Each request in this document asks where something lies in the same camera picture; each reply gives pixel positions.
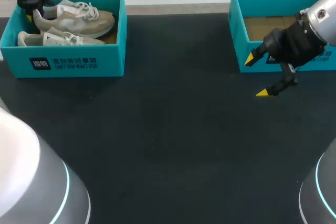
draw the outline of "shoe box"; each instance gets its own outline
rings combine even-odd
[[[274,28],[287,28],[295,21],[295,13],[318,0],[231,0],[229,25],[241,72],[281,71],[279,64],[266,54],[253,67],[245,66],[251,50],[258,47]],[[325,52],[300,68],[303,70],[335,70],[336,48]]]
[[[62,0],[53,0],[56,4]],[[91,3],[116,19],[105,45],[18,47],[17,36],[37,32],[24,10],[16,6],[0,41],[4,60],[16,78],[121,77],[124,73],[127,14],[124,0],[70,0]]]

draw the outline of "black mat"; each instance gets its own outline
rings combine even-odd
[[[227,15],[130,16],[121,79],[15,80],[0,97],[86,183],[97,223],[302,223],[336,136],[336,72],[240,74]]]

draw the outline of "shoelace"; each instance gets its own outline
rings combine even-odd
[[[68,33],[67,31],[64,32],[64,40],[68,45],[84,45],[83,44],[83,38],[76,36],[74,34]]]
[[[87,4],[85,2],[77,2],[75,3],[75,7],[79,7],[79,11],[86,10],[87,12],[84,14],[77,15],[78,18],[86,18],[87,20],[96,20],[99,18],[98,9],[93,7],[91,3]]]

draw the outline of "sneaker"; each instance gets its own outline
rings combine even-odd
[[[103,45],[105,42],[98,39],[82,38],[68,32],[51,28],[44,34],[28,34],[21,31],[17,36],[19,47],[27,46],[79,46],[79,45]]]
[[[73,3],[69,0],[62,0],[56,6],[44,7],[43,17],[38,10],[34,10],[33,17],[41,32],[55,27],[60,31],[93,39],[107,34],[115,22],[110,12],[97,10],[91,3]]]

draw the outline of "cardboard bottom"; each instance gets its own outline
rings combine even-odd
[[[285,29],[291,26],[295,21],[296,19],[294,16],[244,18],[247,35],[250,41],[262,41],[274,28]]]
[[[106,44],[116,44],[117,34],[118,34],[118,29],[113,29],[112,32],[108,33],[106,36],[99,38],[99,40],[105,42]]]

